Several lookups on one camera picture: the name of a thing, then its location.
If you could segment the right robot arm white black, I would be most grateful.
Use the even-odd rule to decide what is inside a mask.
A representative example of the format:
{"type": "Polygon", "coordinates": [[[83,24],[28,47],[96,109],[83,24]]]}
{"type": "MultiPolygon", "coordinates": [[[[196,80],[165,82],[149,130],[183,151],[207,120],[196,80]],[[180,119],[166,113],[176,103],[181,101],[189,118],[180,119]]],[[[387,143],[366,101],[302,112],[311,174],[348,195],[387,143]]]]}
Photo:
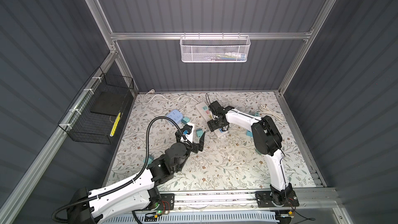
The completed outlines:
{"type": "Polygon", "coordinates": [[[214,119],[207,122],[211,132],[238,125],[252,133],[254,145],[266,161],[271,177],[270,197],[275,206],[299,206],[292,184],[283,165],[282,135],[270,116],[256,117],[236,110],[232,106],[222,107],[218,101],[208,106],[214,119]]]}

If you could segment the teal usb power strip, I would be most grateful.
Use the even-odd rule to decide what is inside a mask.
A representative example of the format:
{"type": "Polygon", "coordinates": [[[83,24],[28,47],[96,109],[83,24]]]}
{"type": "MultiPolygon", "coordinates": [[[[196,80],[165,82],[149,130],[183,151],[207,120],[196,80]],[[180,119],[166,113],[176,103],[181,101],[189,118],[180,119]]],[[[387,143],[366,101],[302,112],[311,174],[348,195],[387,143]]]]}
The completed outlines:
{"type": "Polygon", "coordinates": [[[253,133],[252,133],[251,131],[247,131],[247,132],[246,132],[246,135],[247,135],[248,137],[251,137],[251,138],[253,137],[253,133]]]}

